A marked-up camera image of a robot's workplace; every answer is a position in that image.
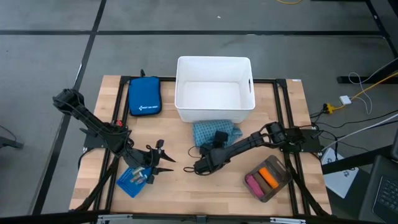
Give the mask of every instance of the white box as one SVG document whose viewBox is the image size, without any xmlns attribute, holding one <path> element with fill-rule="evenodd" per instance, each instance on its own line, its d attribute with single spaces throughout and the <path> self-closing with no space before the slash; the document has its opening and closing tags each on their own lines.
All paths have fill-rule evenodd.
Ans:
<svg viewBox="0 0 398 224">
<path fill-rule="evenodd" d="M 242 122 L 256 106 L 250 60 L 180 57 L 174 103 L 184 122 L 216 119 Z"/>
</svg>

